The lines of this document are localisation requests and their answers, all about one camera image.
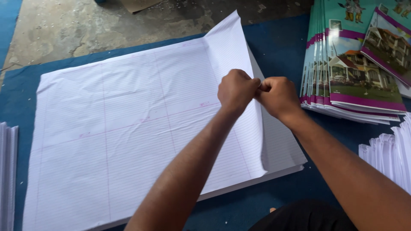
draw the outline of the concrete floor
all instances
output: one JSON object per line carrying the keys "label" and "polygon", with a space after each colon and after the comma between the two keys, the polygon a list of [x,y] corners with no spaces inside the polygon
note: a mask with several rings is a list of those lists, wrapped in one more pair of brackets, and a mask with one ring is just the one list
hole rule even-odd
{"label": "concrete floor", "polygon": [[309,13],[312,3],[164,0],[131,14],[119,0],[23,0],[3,70],[208,32],[235,9],[247,25]]}

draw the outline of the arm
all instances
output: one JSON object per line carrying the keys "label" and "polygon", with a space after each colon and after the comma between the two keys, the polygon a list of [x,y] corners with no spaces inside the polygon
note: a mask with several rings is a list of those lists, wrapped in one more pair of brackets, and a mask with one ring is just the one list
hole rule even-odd
{"label": "arm", "polygon": [[260,84],[233,69],[218,89],[221,109],[164,169],[125,231],[182,230],[232,126]]}
{"label": "arm", "polygon": [[263,81],[256,98],[298,138],[358,230],[409,230],[411,196],[347,149],[301,109],[285,77]]}

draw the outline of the blue mat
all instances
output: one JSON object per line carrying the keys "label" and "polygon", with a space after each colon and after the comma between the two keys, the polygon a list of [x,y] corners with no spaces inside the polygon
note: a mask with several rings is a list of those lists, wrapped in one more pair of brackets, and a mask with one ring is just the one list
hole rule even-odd
{"label": "blue mat", "polygon": [[22,0],[0,0],[0,69],[3,67],[16,27]]}
{"label": "blue mat", "polygon": [[[286,76],[299,90],[305,56],[309,15],[244,26],[244,34],[264,76]],[[110,52],[90,54],[6,73],[0,92],[0,121],[20,126],[16,185],[15,231],[21,230],[27,188],[28,160],[32,142],[36,89],[40,75],[107,58],[182,42],[203,35],[171,39]],[[411,109],[411,101],[404,99]],[[309,115],[349,149],[358,153],[358,145],[379,134],[392,133],[387,125],[368,125],[341,120],[308,111]],[[303,198],[314,198],[339,206],[319,171],[308,158],[303,171],[200,201],[196,204],[184,230],[247,230],[268,214],[269,208]],[[110,229],[119,231],[118,226]]]}

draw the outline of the white notebook stack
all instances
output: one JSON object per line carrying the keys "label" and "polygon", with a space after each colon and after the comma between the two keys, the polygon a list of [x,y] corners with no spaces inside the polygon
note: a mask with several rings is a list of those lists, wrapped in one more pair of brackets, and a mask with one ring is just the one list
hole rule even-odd
{"label": "white notebook stack", "polygon": [[0,230],[13,231],[18,127],[0,123]]}
{"label": "white notebook stack", "polygon": [[[231,69],[264,79],[232,13],[206,36],[41,76],[23,230],[127,222],[167,164],[221,107]],[[297,172],[293,134],[252,100],[199,200]]]}
{"label": "white notebook stack", "polygon": [[400,127],[392,127],[394,135],[381,134],[360,144],[359,156],[397,185],[411,194],[411,113]]}

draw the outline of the pink printed mark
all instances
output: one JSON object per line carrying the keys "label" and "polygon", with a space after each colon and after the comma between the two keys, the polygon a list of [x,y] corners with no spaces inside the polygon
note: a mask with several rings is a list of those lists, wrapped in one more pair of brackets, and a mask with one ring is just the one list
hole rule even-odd
{"label": "pink printed mark", "polygon": [[205,107],[205,106],[208,106],[208,105],[210,105],[210,102],[204,102],[204,103],[200,104],[200,107]]}
{"label": "pink printed mark", "polygon": [[150,121],[150,116],[140,119],[141,123],[144,123],[144,122],[147,122],[147,121]]}
{"label": "pink printed mark", "polygon": [[89,137],[89,136],[90,136],[90,133],[86,132],[86,133],[80,134],[79,138],[84,138],[84,137]]}

